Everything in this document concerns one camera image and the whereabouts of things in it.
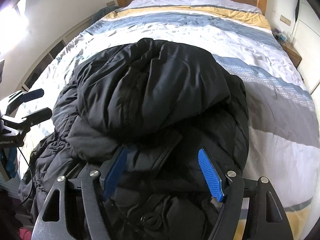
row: striped bedding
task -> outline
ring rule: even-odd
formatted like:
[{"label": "striped bedding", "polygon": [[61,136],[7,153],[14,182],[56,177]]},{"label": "striped bedding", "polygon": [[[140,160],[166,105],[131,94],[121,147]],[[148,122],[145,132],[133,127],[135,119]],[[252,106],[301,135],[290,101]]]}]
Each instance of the striped bedding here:
[{"label": "striped bedding", "polygon": [[[243,177],[270,179],[285,207],[294,239],[299,239],[316,186],[318,122],[300,74],[257,7],[230,0],[135,0],[74,38],[33,85],[32,89],[44,89],[44,97],[23,104],[17,115],[53,108],[75,66],[106,48],[144,37],[206,49],[244,81],[250,149]],[[23,152],[30,155],[53,130],[51,120],[33,127]],[[20,175],[26,168],[21,159]],[[247,208],[244,199],[235,239],[242,238]]]}]

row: red fabric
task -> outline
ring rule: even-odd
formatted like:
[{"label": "red fabric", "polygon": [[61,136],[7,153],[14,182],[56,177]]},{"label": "red fabric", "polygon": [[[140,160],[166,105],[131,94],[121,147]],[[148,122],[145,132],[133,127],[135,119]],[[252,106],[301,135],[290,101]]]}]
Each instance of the red fabric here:
[{"label": "red fabric", "polygon": [[19,229],[19,236],[22,240],[31,240],[31,235],[32,233],[25,228],[20,228]]}]

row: nightstand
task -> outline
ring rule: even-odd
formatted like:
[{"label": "nightstand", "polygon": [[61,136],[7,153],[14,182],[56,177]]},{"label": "nightstand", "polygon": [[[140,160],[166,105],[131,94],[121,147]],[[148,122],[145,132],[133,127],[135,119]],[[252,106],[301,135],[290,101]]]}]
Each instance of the nightstand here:
[{"label": "nightstand", "polygon": [[302,60],[297,50],[293,47],[291,43],[288,43],[288,42],[282,42],[281,47],[288,54],[293,65],[297,68]]}]

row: black puffer jacket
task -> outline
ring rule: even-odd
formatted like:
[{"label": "black puffer jacket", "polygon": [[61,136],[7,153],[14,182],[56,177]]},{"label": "black puffer jacket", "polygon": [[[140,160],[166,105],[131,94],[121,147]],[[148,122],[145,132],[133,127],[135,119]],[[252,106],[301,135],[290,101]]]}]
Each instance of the black puffer jacket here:
[{"label": "black puffer jacket", "polygon": [[[35,220],[58,176],[82,176],[130,143],[113,196],[116,210],[107,210],[119,239],[206,237],[217,211],[198,165],[199,149],[207,147],[223,172],[238,174],[248,155],[243,82],[209,52],[186,44],[145,38],[96,54],[74,69],[52,120],[55,132],[30,158],[35,191],[26,206]],[[21,198],[30,179],[27,172]],[[142,211],[161,215],[158,232],[145,229],[142,237],[134,230],[141,229]]]}]

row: ribbed blue pad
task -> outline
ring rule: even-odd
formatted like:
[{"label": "ribbed blue pad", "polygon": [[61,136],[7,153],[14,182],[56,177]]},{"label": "ribbed blue pad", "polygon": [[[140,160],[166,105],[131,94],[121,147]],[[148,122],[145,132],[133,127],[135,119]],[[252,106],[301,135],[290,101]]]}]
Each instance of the ribbed blue pad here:
[{"label": "ribbed blue pad", "polygon": [[111,197],[114,191],[116,190],[120,177],[127,164],[127,156],[128,151],[125,148],[123,148],[115,163],[113,164],[110,172],[104,179],[104,187],[102,192],[103,201],[106,201],[109,197]]},{"label": "ribbed blue pad", "polygon": [[221,202],[224,197],[221,186],[221,178],[217,174],[214,166],[203,149],[199,151],[198,161],[204,178],[210,189],[211,195]]}]

